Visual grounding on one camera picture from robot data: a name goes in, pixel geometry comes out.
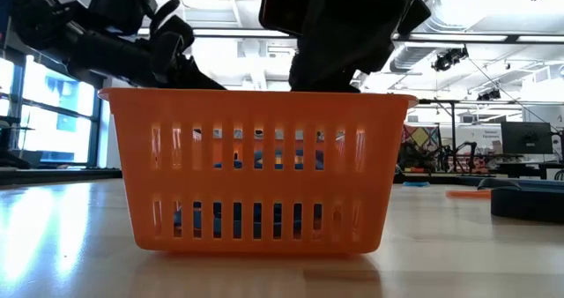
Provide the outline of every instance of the ceiling beam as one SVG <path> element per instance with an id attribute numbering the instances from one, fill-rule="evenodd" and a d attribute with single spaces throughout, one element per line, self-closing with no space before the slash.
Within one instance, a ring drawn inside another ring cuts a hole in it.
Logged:
<path id="1" fill-rule="evenodd" d="M 231 9 L 233 10 L 233 15 L 235 16 L 237 25 L 239 25 L 239 28 L 243 28 L 243 22 L 241 21 L 241 14 L 239 13 L 239 6 L 237 6 L 237 1 L 229 0 L 229 3 L 231 3 Z"/>

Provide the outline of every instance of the cable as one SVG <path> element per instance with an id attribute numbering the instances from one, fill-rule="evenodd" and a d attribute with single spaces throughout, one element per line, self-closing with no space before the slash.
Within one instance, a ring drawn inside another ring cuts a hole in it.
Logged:
<path id="1" fill-rule="evenodd" d="M 160 24 L 165 20 L 168 15 L 173 13 L 178 6 L 180 6 L 181 0 L 169 0 L 166 2 L 159 10 L 155 13 L 155 16 L 152 18 L 151 25 L 150 25 L 150 35 L 154 35 L 159 29 Z"/>

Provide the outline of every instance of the ceiling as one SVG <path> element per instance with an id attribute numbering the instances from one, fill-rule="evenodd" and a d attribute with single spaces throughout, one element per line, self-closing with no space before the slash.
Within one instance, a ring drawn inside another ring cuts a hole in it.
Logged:
<path id="1" fill-rule="evenodd" d="M 157 1 L 162 5 L 167 0 Z M 260 3 L 261 0 L 182 0 L 176 14 L 195 28 L 261 29 Z M 414 33 L 446 34 L 447 42 L 451 34 L 458 33 L 564 34 L 561 0 L 426 0 L 426 4 L 434 16 Z M 534 78 L 539 71 L 553 73 L 548 74 L 550 84 L 563 84 L 564 90 L 564 79 L 557 74 L 558 66 L 564 64 L 564 45 L 467 44 L 471 60 L 463 60 L 445 72 L 432 70 L 436 55 L 452 48 L 451 45 L 398 43 L 384 70 L 362 79 L 361 90 L 476 100 L 479 93 L 495 86 L 505 91 L 504 99 L 527 101 L 522 90 L 540 83 Z M 249 36 L 199 38 L 190 53 L 204 73 L 231 89 L 285 91 L 289 89 L 286 81 L 296 49 L 294 40 Z M 399 63 L 396 57 L 408 61 Z M 401 71 L 390 66 L 394 62 L 403 66 Z M 560 95 L 545 95 L 545 101 L 556 98 Z"/>

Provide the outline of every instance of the orange object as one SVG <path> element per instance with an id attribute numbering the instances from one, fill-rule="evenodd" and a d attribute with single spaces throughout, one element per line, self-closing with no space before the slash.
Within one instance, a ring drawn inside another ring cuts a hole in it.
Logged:
<path id="1" fill-rule="evenodd" d="M 100 97 L 110 101 L 115 116 L 137 245 L 195 252 L 377 249 L 403 121 L 417 103 L 409 95 L 135 88 L 104 89 Z M 262 169 L 252 162 L 256 130 L 263 131 Z M 279 143 L 275 134 L 281 131 Z M 242 133 L 241 144 L 235 143 L 234 133 Z M 302 142 L 296 133 L 303 134 Z M 221 145 L 214 145 L 218 134 Z M 275 169 L 275 147 L 283 150 L 281 170 Z M 294 168 L 296 149 L 303 149 L 303 170 Z M 316 165 L 319 151 L 323 170 Z M 241 169 L 234 166 L 235 153 Z M 221 168 L 214 167 L 217 156 Z M 191 228 L 196 226 L 195 203 L 201 203 L 198 234 Z M 218 203 L 220 235 L 214 230 Z M 262 206 L 258 238 L 253 233 L 254 204 Z M 241 208 L 239 219 L 235 205 Z M 275 205 L 282 208 L 281 237 L 276 239 Z M 294 234 L 296 205 L 301 205 L 300 237 Z M 322 207 L 318 222 L 316 205 Z M 174 227 L 180 208 L 182 226 L 188 228 Z M 240 239 L 234 233 L 237 220 Z"/>
<path id="2" fill-rule="evenodd" d="M 448 190 L 447 197 L 470 197 L 470 198 L 492 198 L 491 190 Z"/>

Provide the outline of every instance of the light fixture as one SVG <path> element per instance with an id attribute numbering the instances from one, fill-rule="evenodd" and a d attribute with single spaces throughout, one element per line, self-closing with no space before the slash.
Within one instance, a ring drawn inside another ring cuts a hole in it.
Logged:
<path id="1" fill-rule="evenodd" d="M 437 72 L 447 71 L 453 65 L 460 63 L 460 60 L 463 60 L 466 57 L 468 57 L 468 49 L 466 49 L 466 47 L 453 48 L 446 54 L 438 55 L 435 62 L 431 64 L 431 68 Z"/>
<path id="2" fill-rule="evenodd" d="M 499 100 L 501 98 L 501 93 L 499 89 L 491 89 L 486 92 L 480 93 L 478 95 L 477 101 L 491 101 Z"/>

